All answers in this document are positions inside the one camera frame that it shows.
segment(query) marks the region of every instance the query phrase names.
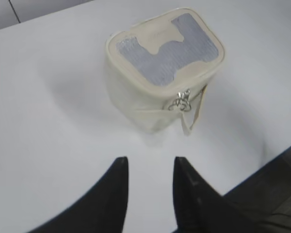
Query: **silver patch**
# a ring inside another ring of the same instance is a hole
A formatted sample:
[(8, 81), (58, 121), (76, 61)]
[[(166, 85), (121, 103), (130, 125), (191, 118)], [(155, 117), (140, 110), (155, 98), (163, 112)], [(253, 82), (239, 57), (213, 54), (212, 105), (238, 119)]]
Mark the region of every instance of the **silver patch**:
[(183, 42), (169, 41), (155, 55), (142, 47), (136, 37), (116, 44), (125, 59), (156, 86), (169, 85), (177, 70), (192, 62), (210, 62), (219, 55), (214, 43), (189, 13), (180, 15), (172, 23), (184, 37)]

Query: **metal zipper pull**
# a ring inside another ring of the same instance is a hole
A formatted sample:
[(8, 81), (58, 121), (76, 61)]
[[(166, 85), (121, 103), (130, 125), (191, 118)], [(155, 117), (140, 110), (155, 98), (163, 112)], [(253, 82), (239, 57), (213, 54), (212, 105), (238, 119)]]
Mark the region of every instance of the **metal zipper pull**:
[(189, 112), (192, 107), (189, 102), (190, 90), (187, 89), (184, 92), (178, 93), (178, 98), (176, 98), (173, 103), (168, 107), (169, 111), (174, 110), (174, 107), (178, 107), (183, 112)]

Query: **white table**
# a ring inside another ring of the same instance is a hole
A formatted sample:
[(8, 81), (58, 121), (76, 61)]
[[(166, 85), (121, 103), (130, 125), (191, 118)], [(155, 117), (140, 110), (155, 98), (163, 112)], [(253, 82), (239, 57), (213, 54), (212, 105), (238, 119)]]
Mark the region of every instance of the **white table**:
[[(137, 131), (111, 105), (104, 42), (171, 10), (198, 11), (226, 47), (185, 137)], [(128, 156), (125, 233), (171, 232), (175, 156), (221, 194), (291, 145), (291, 0), (96, 0), (0, 31), (0, 233), (24, 233)]]

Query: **bag strap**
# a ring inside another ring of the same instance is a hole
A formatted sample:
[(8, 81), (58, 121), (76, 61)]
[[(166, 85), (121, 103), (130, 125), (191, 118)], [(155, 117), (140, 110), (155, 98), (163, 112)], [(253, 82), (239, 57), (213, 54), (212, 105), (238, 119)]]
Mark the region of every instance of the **bag strap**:
[(202, 105), (202, 101), (203, 101), (203, 97), (205, 95), (205, 92), (206, 92), (206, 89), (207, 89), (207, 85), (203, 87), (203, 89), (201, 90), (201, 92), (195, 97), (195, 98), (199, 98), (199, 101), (197, 102), (197, 107), (196, 107), (196, 110), (195, 110), (195, 115), (194, 115), (194, 119), (193, 119), (193, 122), (192, 124), (188, 124), (188, 122), (186, 121), (185, 117), (184, 117), (184, 113), (182, 113), (181, 115), (181, 124), (182, 124), (182, 129), (183, 129), (183, 132), (186, 134), (186, 135), (190, 135), (191, 132), (192, 132), (192, 129), (199, 117), (199, 111), (200, 111), (200, 108), (201, 108), (201, 105)]
[[(192, 100), (190, 100), (191, 104), (193, 101), (196, 100), (196, 98), (199, 99), (195, 114), (194, 114), (194, 119), (192, 124), (190, 125), (187, 120), (184, 117), (185, 112), (181, 111), (180, 108), (175, 108), (174, 110), (168, 110), (168, 109), (159, 109), (159, 110), (128, 110), (127, 115), (134, 119), (143, 119), (144, 121), (147, 121), (149, 119), (155, 119), (155, 118), (165, 118), (169, 119), (170, 121), (173, 121), (176, 118), (181, 119), (181, 124), (182, 124), (182, 129), (185, 135), (190, 135), (193, 129), (194, 124), (197, 122), (198, 116), (199, 116), (199, 110), (201, 108), (201, 102), (203, 99), (203, 96), (206, 91), (206, 86), (203, 87), (203, 89), (197, 94)], [(155, 132), (158, 130), (159, 127), (154, 126), (154, 128), (149, 129), (151, 132)]]

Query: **cosmetic bag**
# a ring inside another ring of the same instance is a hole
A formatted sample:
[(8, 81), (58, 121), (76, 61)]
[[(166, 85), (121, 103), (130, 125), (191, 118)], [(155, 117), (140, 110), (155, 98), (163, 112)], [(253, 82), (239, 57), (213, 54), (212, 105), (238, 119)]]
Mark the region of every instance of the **cosmetic bag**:
[(221, 42), (190, 8), (178, 8), (111, 36), (105, 47), (112, 103), (146, 132), (180, 118), (189, 134), (206, 87), (222, 64)]

